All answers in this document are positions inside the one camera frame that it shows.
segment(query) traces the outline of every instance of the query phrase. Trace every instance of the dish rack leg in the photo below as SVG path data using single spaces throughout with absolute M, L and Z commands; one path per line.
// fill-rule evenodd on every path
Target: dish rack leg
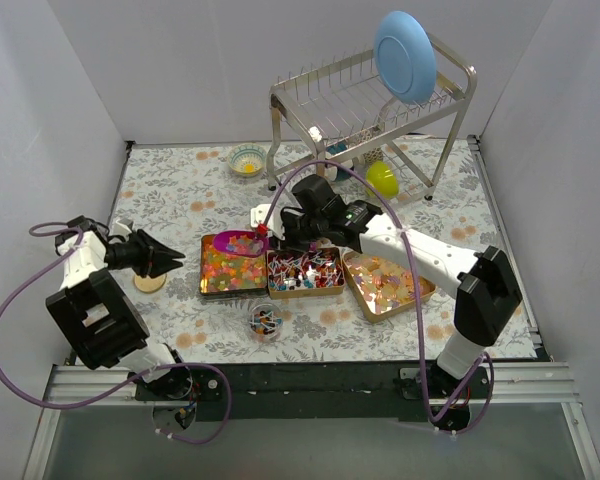
M 278 180 L 275 177 L 275 164 L 273 162 L 278 148 L 280 148 L 280 140 L 282 134 L 280 133 L 280 110 L 274 106 L 271 107 L 271 125 L 273 127 L 273 142 L 271 142 L 271 148 L 267 153 L 266 169 L 267 169 L 267 182 L 269 190 L 274 191 L 278 187 Z
M 442 153 L 440 154 L 440 160 L 438 160 L 438 166 L 436 167 L 436 171 L 433 174 L 433 178 L 431 179 L 431 183 L 435 187 L 438 185 L 438 181 L 442 176 L 442 171 L 444 170 L 444 166 L 447 163 L 447 159 L 449 158 L 449 154 L 451 153 L 451 149 L 453 148 L 453 143 L 456 141 L 456 137 L 458 136 L 458 131 L 460 130 L 460 125 L 462 125 L 462 120 L 464 119 L 464 114 L 467 111 L 466 106 L 461 110 L 458 110 L 456 113 L 456 118 L 453 119 L 453 124 L 451 125 L 451 130 L 449 130 L 449 136 L 447 137 L 447 141 L 444 144 L 444 148 L 442 149 Z
M 319 150 L 318 153 L 318 160 L 325 160 L 326 155 L 324 150 Z M 319 163 L 318 165 L 316 165 L 316 174 L 320 175 L 321 177 L 324 177 L 325 175 L 325 164 L 324 163 Z

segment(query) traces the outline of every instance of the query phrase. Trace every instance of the wooden disc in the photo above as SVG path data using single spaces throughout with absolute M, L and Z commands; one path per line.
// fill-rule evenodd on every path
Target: wooden disc
M 142 293 L 155 293 L 160 290 L 165 283 L 167 283 L 166 273 L 156 278 L 141 277 L 140 275 L 135 275 L 133 277 L 133 284 Z

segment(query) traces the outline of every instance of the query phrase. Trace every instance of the stainless steel dish rack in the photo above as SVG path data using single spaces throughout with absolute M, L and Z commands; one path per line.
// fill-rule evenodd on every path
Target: stainless steel dish rack
M 393 152 L 387 159 L 399 178 L 404 179 L 408 169 L 417 179 L 417 188 L 403 191 L 398 201 L 431 199 L 469 108 L 477 78 L 475 69 L 460 55 L 435 36 L 428 36 L 434 50 L 448 59 L 452 68 L 462 70 L 467 84 L 464 88 L 458 86 L 438 69 L 435 91 L 426 103 L 405 105 L 394 97 L 378 75 L 372 49 L 340 60 L 334 58 L 320 67 L 312 65 L 300 75 L 290 74 L 286 80 L 278 79 L 270 90 L 273 143 L 266 159 L 269 189 L 276 189 L 281 174 L 314 158 L 324 159 L 327 149 L 338 152 L 331 157 L 335 162 L 354 160 L 362 164 L 365 158 L 384 155 L 384 147 L 385 152 Z M 394 140 L 453 114 L 455 119 L 445 146 L 429 178 Z M 281 141 L 281 121 L 289 124 L 311 153 L 276 169 L 274 158 Z M 323 165 L 317 167 L 317 173 L 324 175 Z

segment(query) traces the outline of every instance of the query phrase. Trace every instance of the blue dish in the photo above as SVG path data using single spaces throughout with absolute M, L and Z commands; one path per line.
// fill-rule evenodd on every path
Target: blue dish
M 405 12 L 380 23 L 373 55 L 384 85 L 403 103 L 424 103 L 436 86 L 436 57 L 422 26 Z

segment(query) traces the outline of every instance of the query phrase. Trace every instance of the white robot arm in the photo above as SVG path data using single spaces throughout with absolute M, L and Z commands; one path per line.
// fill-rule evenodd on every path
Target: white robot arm
M 304 251 L 324 237 L 335 245 L 409 268 L 403 232 L 375 205 L 362 200 L 345 204 L 317 175 L 302 179 L 292 193 L 301 208 L 273 212 L 267 227 L 275 237 L 274 244 Z M 252 227 L 264 222 L 269 208 L 262 204 L 251 211 Z M 413 229 L 404 232 L 419 274 L 456 299 L 456 332 L 436 359 L 436 367 L 460 380 L 497 340 L 522 300 L 520 288 L 505 253 L 495 247 L 479 253 Z
M 109 270 L 131 267 L 141 276 L 157 277 L 182 264 L 184 255 L 162 245 L 131 222 L 118 220 L 111 231 L 78 217 L 68 223 L 83 232 L 56 237 L 56 251 L 75 252 L 64 262 L 60 290 L 46 300 L 47 309 L 84 364 L 95 369 L 120 365 L 142 378 L 159 395 L 179 398 L 189 388 L 184 369 L 153 370 L 182 360 L 175 350 L 149 338 L 144 320 Z

